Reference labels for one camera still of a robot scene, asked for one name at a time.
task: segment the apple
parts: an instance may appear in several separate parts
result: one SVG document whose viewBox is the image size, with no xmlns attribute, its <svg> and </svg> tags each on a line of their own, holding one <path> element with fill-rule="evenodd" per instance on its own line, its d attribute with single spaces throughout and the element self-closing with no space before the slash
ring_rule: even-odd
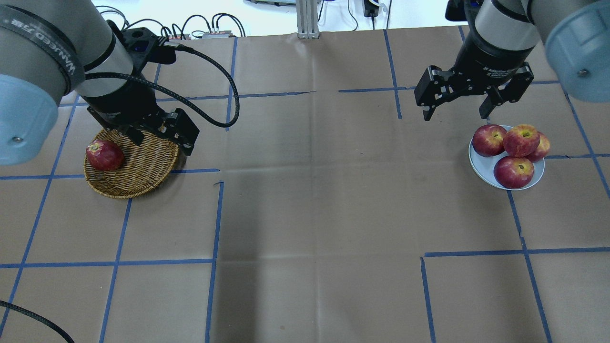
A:
<svg viewBox="0 0 610 343">
<path fill-rule="evenodd" d="M 532 181 L 534 164 L 527 158 L 505 156 L 494 166 L 493 175 L 506 188 L 521 188 Z"/>
<path fill-rule="evenodd" d="M 538 162 L 543 159 L 548 154 L 548 151 L 551 150 L 551 142 L 548 140 L 548 137 L 540 131 L 539 134 L 540 144 L 538 144 L 538 147 L 533 153 L 525 156 L 525 158 L 532 162 Z"/>
<path fill-rule="evenodd" d="M 506 129 L 500 125 L 483 125 L 472 136 L 472 148 L 483 157 L 496 156 L 504 152 L 502 141 Z"/>
<path fill-rule="evenodd" d="M 525 157 L 536 150 L 540 144 L 540 133 L 528 124 L 520 124 L 504 135 L 504 149 L 510 156 Z"/>
<path fill-rule="evenodd" d="M 87 146 L 87 160 L 97 170 L 107 172 L 116 170 L 125 161 L 125 155 L 121 148 L 109 140 L 94 140 Z"/>
</svg>

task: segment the brown paper tabletop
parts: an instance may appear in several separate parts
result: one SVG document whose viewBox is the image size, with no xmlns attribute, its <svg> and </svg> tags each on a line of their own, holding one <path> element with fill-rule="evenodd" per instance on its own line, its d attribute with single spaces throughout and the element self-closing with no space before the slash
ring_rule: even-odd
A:
<svg viewBox="0 0 610 343">
<path fill-rule="evenodd" d="M 484 98 L 429 122 L 414 103 L 464 33 L 188 42 L 231 70 L 240 119 L 187 109 L 193 155 L 130 200 L 85 182 L 100 128 L 67 96 L 41 153 L 0 168 L 0 299 L 77 342 L 607 342 L 610 105 L 566 96 L 536 47 L 534 83 L 490 122 L 534 125 L 551 153 L 534 187 L 493 188 L 468 161 Z M 195 56 L 145 76 L 232 115 L 228 82 Z M 62 342 L 15 312 L 0 330 Z"/>
</svg>

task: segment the wicker basket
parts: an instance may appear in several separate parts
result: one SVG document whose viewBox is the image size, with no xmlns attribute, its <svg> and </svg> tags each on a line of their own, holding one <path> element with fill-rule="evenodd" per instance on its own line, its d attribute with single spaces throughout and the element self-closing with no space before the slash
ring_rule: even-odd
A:
<svg viewBox="0 0 610 343">
<path fill-rule="evenodd" d="M 144 141 L 140 146 L 116 130 L 103 129 L 95 136 L 94 140 L 109 140 L 120 146 L 125 162 L 117 170 L 99 171 L 85 156 L 85 179 L 93 190 L 105 197 L 125 199 L 146 194 L 161 185 L 176 165 L 179 148 L 173 142 L 149 132 L 143 133 Z"/>
</svg>

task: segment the blue tape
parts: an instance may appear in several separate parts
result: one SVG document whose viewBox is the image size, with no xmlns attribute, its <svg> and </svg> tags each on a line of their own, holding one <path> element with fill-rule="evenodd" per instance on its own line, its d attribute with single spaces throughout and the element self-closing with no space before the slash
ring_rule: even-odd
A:
<svg viewBox="0 0 610 343">
<path fill-rule="evenodd" d="M 559 81 L 532 81 L 532 85 L 553 85 L 559 84 Z"/>
<path fill-rule="evenodd" d="M 231 57 L 231 77 L 235 78 L 235 57 L 237 55 L 237 37 L 233 38 L 233 56 Z M 227 123 L 231 120 L 231 98 L 233 97 L 233 88 L 229 86 L 229 99 L 227 100 Z"/>
<path fill-rule="evenodd" d="M 21 264 L 19 264 L 19 263 L 0 264 L 0 269 L 19 268 L 19 267 L 21 267 Z"/>
<path fill-rule="evenodd" d="M 548 329 L 547 316 L 544 313 L 544 307 L 542 307 L 542 300 L 540 299 L 540 293 L 538 291 L 538 284 L 536 283 L 536 277 L 534 276 L 534 269 L 532 268 L 532 262 L 529 259 L 529 254 L 527 250 L 527 245 L 525 244 L 525 239 L 523 237 L 519 237 L 521 239 L 521 245 L 523 245 L 524 249 L 524 257 L 525 264 L 528 268 L 529 280 L 532 284 L 532 289 L 534 290 L 534 298 L 536 299 L 536 305 L 538 306 L 538 313 L 540 314 L 540 320 L 542 321 L 542 328 L 544 329 L 544 335 L 547 337 L 547 343 L 553 343 L 553 339 L 551 338 L 551 331 Z"/>
<path fill-rule="evenodd" d="M 407 90 L 411 87 L 384 87 L 384 88 L 360 88 L 360 89 L 341 89 L 339 93 L 364 93 L 364 92 L 385 92 L 388 90 Z"/>
<path fill-rule="evenodd" d="M 161 64 L 157 64 L 157 72 L 154 75 L 154 83 L 159 83 L 159 74 L 161 73 Z"/>
<path fill-rule="evenodd" d="M 148 261 L 119 261 L 118 265 L 168 265 L 168 264 L 207 264 L 212 263 L 211 258 L 193 259 L 156 259 Z"/>
<path fill-rule="evenodd" d="M 0 176 L 0 180 L 48 179 L 50 177 L 50 175 Z"/>
<path fill-rule="evenodd" d="M 589 154 L 591 155 L 591 158 L 593 159 L 593 163 L 595 164 L 595 168 L 597 169 L 597 173 L 600 175 L 601 183 L 604 186 L 604 189 L 606 191 L 606 195 L 608 196 L 608 198 L 610 198 L 610 187 L 608 187 L 608 182 L 606 182 L 606 177 L 604 176 L 604 173 L 601 170 L 599 161 L 597 161 L 597 157 L 595 156 L 595 152 L 593 151 L 593 147 L 591 146 L 591 143 L 589 142 L 589 138 L 587 137 L 587 134 L 584 132 L 583 125 L 580 123 L 580 119 L 578 118 L 578 114 L 576 113 L 576 109 L 574 108 L 574 105 L 572 104 L 572 100 L 570 100 L 570 96 L 565 91 L 565 89 L 563 89 L 563 91 L 564 91 L 565 99 L 568 101 L 568 104 L 570 104 L 570 109 L 572 110 L 572 115 L 574 116 L 574 120 L 576 121 L 576 125 L 578 125 L 578 129 L 580 130 L 580 134 L 583 136 L 584 143 L 587 145 L 587 149 L 589 149 Z"/>
<path fill-rule="evenodd" d="M 403 118 L 403 113 L 400 109 L 400 99 L 398 97 L 397 82 L 396 82 L 396 71 L 394 70 L 394 59 L 392 58 L 392 49 L 390 47 L 390 39 L 387 36 L 387 30 L 383 30 L 383 36 L 386 40 L 387 58 L 390 61 L 390 71 L 392 72 L 392 85 L 394 85 L 394 99 L 396 100 L 396 112 L 398 112 L 398 119 Z"/>
<path fill-rule="evenodd" d="M 54 175 L 54 179 L 84 179 L 84 174 Z"/>
<path fill-rule="evenodd" d="M 464 35 L 464 30 L 462 29 L 462 26 L 458 26 L 457 29 L 459 30 L 459 36 L 462 37 L 462 43 L 466 40 L 466 36 Z"/>
<path fill-rule="evenodd" d="M 428 289 L 428 275 L 426 274 L 426 263 L 423 258 L 420 258 L 422 266 L 422 281 L 423 281 L 423 296 L 426 300 L 426 312 L 428 313 L 428 328 L 430 329 L 430 341 L 436 343 L 436 334 L 434 332 L 434 321 L 432 319 L 432 305 L 430 304 L 430 290 Z"/>
<path fill-rule="evenodd" d="M 106 300 L 106 308 L 104 310 L 104 319 L 102 320 L 102 330 L 99 334 L 99 343 L 104 343 L 106 336 L 106 326 L 108 324 L 108 315 L 110 314 L 110 306 L 112 304 L 112 295 L 114 294 L 114 286 L 117 280 L 117 271 L 119 266 L 119 260 L 121 259 L 121 251 L 123 250 L 123 241 L 125 240 L 125 232 L 127 231 L 127 223 L 129 221 L 129 213 L 131 212 L 131 203 L 133 198 L 127 201 L 127 208 L 125 209 L 125 217 L 123 218 L 123 227 L 121 228 L 121 236 L 118 240 L 117 255 L 114 260 L 114 268 L 112 269 L 112 279 L 110 280 L 110 287 L 108 290 L 108 299 Z"/>
<path fill-rule="evenodd" d="M 185 96 L 184 98 L 187 100 L 211 100 L 211 99 L 226 99 L 228 95 L 207 95 L 207 96 Z M 165 103 L 168 101 L 178 101 L 174 98 L 162 98 L 157 99 L 158 103 Z"/>
<path fill-rule="evenodd" d="M 210 342 L 210 329 L 212 328 L 212 303 L 214 301 L 214 284 L 216 282 L 216 261 L 218 258 L 218 242 L 220 240 L 220 221 L 223 212 L 224 181 L 218 182 L 218 207 L 216 210 L 216 234 L 214 236 L 214 251 L 212 254 L 212 272 L 210 274 L 210 288 L 207 294 L 207 317 L 206 317 L 206 343 Z"/>
<path fill-rule="evenodd" d="M 438 251 L 425 253 L 424 257 L 455 257 L 455 256 L 496 256 L 496 255 L 519 255 L 523 250 L 483 250 L 483 251 Z"/>
<path fill-rule="evenodd" d="M 40 221 L 40 216 L 42 215 L 42 210 L 45 206 L 46 197 L 49 194 L 49 189 L 51 188 L 51 182 L 53 181 L 53 176 L 55 175 L 55 170 L 57 169 L 57 164 L 59 163 L 59 159 L 62 155 L 63 145 L 66 142 L 66 137 L 68 136 L 68 131 L 70 130 L 70 125 L 72 124 L 72 118 L 74 118 L 74 113 L 76 111 L 76 106 L 72 107 L 72 111 L 70 112 L 70 117 L 68 118 L 68 124 L 66 128 L 63 130 L 62 141 L 59 144 L 59 148 L 57 149 L 57 155 L 55 156 L 55 161 L 53 162 L 53 167 L 51 168 L 51 174 L 49 175 L 49 179 L 46 183 L 45 192 L 43 193 L 42 200 L 40 201 L 40 205 L 38 207 L 38 212 L 36 213 L 36 219 L 34 220 L 34 225 L 32 225 L 32 231 L 30 232 L 30 236 L 27 240 L 26 249 L 23 253 L 23 257 L 21 258 L 21 264 L 19 266 L 19 271 L 17 271 L 17 276 L 15 277 L 15 282 L 13 283 L 13 288 L 10 291 L 9 303 L 12 303 L 15 299 L 15 294 L 17 293 L 17 287 L 19 286 L 19 281 L 21 280 L 21 274 L 23 273 L 24 266 L 26 264 L 27 256 L 30 253 L 30 249 L 32 248 L 32 242 L 34 241 L 34 235 L 36 234 L 36 230 L 38 228 L 38 223 Z M 0 337 L 2 337 L 2 332 L 4 331 L 4 326 L 6 325 L 6 320 L 9 317 L 9 309 L 5 309 L 4 315 L 2 317 L 2 322 L 0 322 Z"/>
<path fill-rule="evenodd" d="M 182 169 L 182 170 L 172 170 L 171 174 L 192 174 L 192 173 L 218 173 L 220 169 L 216 168 L 207 168 L 207 169 Z"/>
</svg>

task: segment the connector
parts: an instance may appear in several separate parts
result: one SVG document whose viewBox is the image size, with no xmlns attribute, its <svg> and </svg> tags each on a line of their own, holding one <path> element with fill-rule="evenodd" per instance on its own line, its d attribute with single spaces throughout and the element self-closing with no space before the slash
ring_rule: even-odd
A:
<svg viewBox="0 0 610 343">
<path fill-rule="evenodd" d="M 379 0 L 364 0 L 364 16 L 372 18 L 379 15 Z"/>
</svg>

